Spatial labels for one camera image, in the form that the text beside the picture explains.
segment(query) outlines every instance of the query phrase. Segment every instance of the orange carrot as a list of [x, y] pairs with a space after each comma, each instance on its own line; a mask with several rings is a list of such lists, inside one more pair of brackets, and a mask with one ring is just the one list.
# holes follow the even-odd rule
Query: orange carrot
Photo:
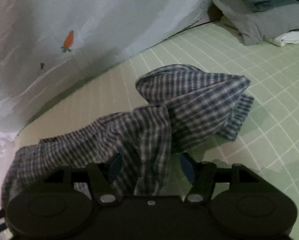
[[73, 42], [74, 42], [74, 31], [70, 31], [63, 43], [63, 47], [62, 47], [63, 52], [71, 51], [69, 48], [70, 46], [72, 46]]

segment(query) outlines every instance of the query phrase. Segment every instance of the metal screw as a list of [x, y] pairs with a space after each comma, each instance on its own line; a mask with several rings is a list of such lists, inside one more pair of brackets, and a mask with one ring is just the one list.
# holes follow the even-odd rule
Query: metal screw
[[192, 203], [201, 202], [204, 198], [200, 194], [191, 194], [187, 197], [188, 201]]
[[149, 200], [149, 201], [147, 201], [147, 204], [149, 206], [154, 206], [156, 204], [156, 202], [154, 200]]
[[106, 194], [106, 195], [101, 196], [99, 199], [103, 203], [109, 204], [109, 203], [113, 203], [116, 200], [116, 197], [111, 194]]

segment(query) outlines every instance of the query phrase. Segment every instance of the white cloth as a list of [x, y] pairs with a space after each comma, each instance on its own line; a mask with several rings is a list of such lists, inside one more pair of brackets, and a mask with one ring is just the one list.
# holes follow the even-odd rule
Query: white cloth
[[18, 132], [61, 93], [190, 26], [210, 3], [0, 0], [0, 132]]
[[299, 43], [299, 31], [284, 33], [276, 38], [272, 38], [267, 41], [279, 47], [283, 47], [287, 43], [297, 44]]

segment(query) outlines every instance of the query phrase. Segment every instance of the black mount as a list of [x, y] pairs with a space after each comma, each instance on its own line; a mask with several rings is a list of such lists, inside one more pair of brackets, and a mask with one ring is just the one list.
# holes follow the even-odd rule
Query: black mount
[[[181, 167], [193, 185], [178, 196], [119, 196], [110, 187], [122, 167], [108, 163], [85, 169], [63, 167], [12, 199], [6, 224], [13, 239], [290, 239], [294, 202], [241, 164], [231, 169], [195, 162], [187, 153]], [[91, 200], [73, 189], [88, 185]], [[229, 190], [212, 194], [216, 183]]]

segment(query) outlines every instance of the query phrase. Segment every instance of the checkered fabric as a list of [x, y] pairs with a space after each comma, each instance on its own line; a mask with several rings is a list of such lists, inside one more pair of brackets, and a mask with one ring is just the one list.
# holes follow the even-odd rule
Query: checkered fabric
[[[123, 156], [112, 187], [118, 194], [156, 195], [168, 181], [171, 153], [217, 133], [236, 138], [253, 103], [243, 94], [244, 76], [206, 73], [191, 65], [169, 65], [140, 77], [137, 91], [149, 106], [100, 117], [89, 126], [21, 148], [2, 186], [2, 208], [22, 190], [60, 166], [85, 167]], [[79, 190], [88, 194], [86, 185]]]

